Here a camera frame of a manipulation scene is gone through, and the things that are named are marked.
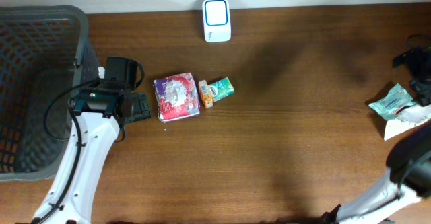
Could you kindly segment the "teal wet wipes pouch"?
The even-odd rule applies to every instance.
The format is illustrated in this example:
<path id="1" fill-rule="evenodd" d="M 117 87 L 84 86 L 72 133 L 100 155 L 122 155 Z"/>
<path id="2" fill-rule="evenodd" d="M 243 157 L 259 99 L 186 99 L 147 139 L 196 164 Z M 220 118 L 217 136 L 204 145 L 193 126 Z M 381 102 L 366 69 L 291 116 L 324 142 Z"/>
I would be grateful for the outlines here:
<path id="1" fill-rule="evenodd" d="M 370 103 L 368 106 L 383 119 L 389 121 L 395 118 L 397 113 L 404 109 L 404 107 L 410 107 L 415 104 L 414 99 L 407 90 L 396 84 L 388 91 L 385 97 Z"/>

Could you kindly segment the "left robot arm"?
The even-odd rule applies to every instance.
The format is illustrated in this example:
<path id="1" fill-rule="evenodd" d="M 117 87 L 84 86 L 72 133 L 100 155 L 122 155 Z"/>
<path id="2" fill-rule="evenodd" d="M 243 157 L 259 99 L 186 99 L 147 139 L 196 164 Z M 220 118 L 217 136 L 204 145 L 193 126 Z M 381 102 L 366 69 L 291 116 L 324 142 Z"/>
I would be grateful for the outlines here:
<path id="1" fill-rule="evenodd" d="M 150 118 L 145 94 L 136 89 L 143 65 L 125 57 L 108 57 L 104 75 L 60 94 L 69 98 L 72 119 L 67 146 L 54 182 L 33 223 L 90 223 L 94 195 L 104 162 L 126 124 Z"/>

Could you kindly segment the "green tissue pack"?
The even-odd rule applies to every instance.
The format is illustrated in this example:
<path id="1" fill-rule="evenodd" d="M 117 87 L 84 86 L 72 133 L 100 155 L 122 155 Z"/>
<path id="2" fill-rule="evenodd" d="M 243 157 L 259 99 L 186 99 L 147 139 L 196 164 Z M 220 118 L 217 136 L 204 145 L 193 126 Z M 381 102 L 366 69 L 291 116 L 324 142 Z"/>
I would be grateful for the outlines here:
<path id="1" fill-rule="evenodd" d="M 225 77 L 219 81 L 216 81 L 215 83 L 210 84 L 209 90 L 215 102 L 229 95 L 232 95 L 235 92 L 234 87 L 230 83 L 228 77 Z"/>

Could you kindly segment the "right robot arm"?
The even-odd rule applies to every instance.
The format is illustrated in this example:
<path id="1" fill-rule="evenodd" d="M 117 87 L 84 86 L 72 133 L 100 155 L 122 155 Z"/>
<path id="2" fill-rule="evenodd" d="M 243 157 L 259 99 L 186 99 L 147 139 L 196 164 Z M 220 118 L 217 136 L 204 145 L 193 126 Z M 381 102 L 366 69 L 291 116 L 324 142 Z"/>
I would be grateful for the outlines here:
<path id="1" fill-rule="evenodd" d="M 363 195 L 323 215 L 323 223 L 381 223 L 410 204 L 430 197 L 430 48 L 417 46 L 393 59 L 412 75 L 410 94 L 399 84 L 369 106 L 387 124 L 385 139 L 416 126 L 389 153 L 386 170 Z"/>

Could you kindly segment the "white tube gold cap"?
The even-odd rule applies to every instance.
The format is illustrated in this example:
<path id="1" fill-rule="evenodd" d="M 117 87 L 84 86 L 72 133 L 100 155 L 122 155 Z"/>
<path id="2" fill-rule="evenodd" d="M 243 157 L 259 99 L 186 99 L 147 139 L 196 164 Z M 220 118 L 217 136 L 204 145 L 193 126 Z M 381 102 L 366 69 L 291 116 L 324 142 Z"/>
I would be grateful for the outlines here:
<path id="1" fill-rule="evenodd" d="M 420 106 L 417 104 L 410 106 L 387 122 L 383 139 L 386 141 L 407 130 L 420 126 L 429 120 L 430 105 Z"/>

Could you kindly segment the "small orange box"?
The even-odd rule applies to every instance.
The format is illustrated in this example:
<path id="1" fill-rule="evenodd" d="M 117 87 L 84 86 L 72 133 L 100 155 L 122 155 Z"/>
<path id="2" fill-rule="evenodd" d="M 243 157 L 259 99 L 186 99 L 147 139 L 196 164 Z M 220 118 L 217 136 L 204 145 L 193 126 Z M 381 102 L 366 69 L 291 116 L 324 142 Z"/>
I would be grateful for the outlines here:
<path id="1" fill-rule="evenodd" d="M 198 83 L 198 87 L 199 87 L 200 98 L 201 98 L 201 101 L 203 102 L 203 105 L 206 108 L 211 108 L 213 106 L 213 96 L 209 90 L 209 86 L 206 80 L 201 80 Z"/>

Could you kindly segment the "red purple snack bag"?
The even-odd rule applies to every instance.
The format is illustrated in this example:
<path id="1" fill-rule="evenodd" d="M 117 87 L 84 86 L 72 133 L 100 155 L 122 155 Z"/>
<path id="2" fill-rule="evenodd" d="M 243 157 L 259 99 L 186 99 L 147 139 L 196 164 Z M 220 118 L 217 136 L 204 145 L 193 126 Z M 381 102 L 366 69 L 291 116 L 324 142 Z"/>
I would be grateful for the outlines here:
<path id="1" fill-rule="evenodd" d="M 199 115 L 199 95 L 191 73 L 156 79 L 153 86 L 158 102 L 158 118 L 161 122 Z"/>

